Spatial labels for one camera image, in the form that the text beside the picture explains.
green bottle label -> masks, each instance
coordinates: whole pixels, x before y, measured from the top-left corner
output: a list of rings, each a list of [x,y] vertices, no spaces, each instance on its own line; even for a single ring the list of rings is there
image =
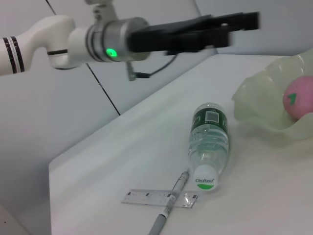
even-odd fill
[[[205,108],[196,112],[194,118],[192,119],[191,131],[201,125],[215,125],[220,127],[227,134],[227,118],[226,115],[214,108]]]

black stripe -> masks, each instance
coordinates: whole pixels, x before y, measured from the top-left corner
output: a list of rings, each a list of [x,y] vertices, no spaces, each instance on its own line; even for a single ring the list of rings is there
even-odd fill
[[[94,31],[92,32],[92,36],[91,36],[91,49],[93,51],[93,54],[97,57],[97,61],[101,61],[104,62],[103,60],[101,60],[101,57],[97,54],[96,50],[94,49],[94,44],[93,44],[93,39],[94,39]]]
[[[12,71],[13,71],[13,73],[17,73],[15,60],[14,60],[14,57],[13,57],[13,53],[12,53],[9,41],[8,41],[7,38],[3,38],[3,40],[4,40],[4,43],[5,43],[5,46],[6,46],[6,50],[8,51],[8,55],[9,55],[11,66],[12,66]]]
[[[72,70],[72,69],[74,69],[74,68],[76,68],[76,67],[72,67],[72,68],[55,68],[56,70]]]
[[[89,48],[89,46],[88,46],[89,34],[90,34],[91,29],[93,29],[93,28],[94,28],[94,25],[91,26],[91,27],[88,29],[88,32],[87,32],[86,38],[85,38],[85,45],[86,45],[87,51],[88,51],[89,55],[92,57],[92,59],[94,59],[95,61],[98,61],[98,60],[92,55],[92,53],[91,53],[91,51],[90,51],[90,48]]]
[[[67,50],[54,50],[54,51],[48,51],[47,54],[48,55],[60,55],[60,54],[65,54],[67,53]]]
[[[24,62],[23,62],[23,58],[22,58],[22,54],[21,54],[21,50],[20,50],[18,41],[16,40],[16,37],[11,37],[11,39],[13,41],[13,44],[14,44],[14,47],[15,47],[15,51],[16,51],[16,53],[18,55],[18,60],[19,60],[21,72],[24,72],[25,71]]]

cable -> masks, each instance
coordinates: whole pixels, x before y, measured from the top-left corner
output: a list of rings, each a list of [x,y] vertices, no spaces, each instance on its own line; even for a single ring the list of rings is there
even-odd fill
[[[162,71],[163,69],[167,68],[171,63],[174,62],[174,60],[177,58],[178,54],[174,55],[173,58],[167,62],[167,64],[165,64],[164,66],[162,66],[161,68],[159,68],[158,70],[152,72],[152,73],[144,73],[144,72],[135,72],[136,78],[149,78],[153,75],[155,75],[156,73]]]

green led light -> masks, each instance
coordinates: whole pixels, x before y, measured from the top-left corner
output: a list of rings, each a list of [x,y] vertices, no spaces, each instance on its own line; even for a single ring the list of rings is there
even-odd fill
[[[108,48],[106,52],[107,52],[108,56],[110,56],[110,57],[116,57],[117,56],[116,51],[111,49],[111,48]]]

water bottle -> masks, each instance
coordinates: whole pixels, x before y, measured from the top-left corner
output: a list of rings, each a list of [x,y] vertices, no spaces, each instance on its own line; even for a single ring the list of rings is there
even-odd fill
[[[220,105],[206,103],[196,109],[188,155],[198,189],[215,189],[228,161],[227,118]]]

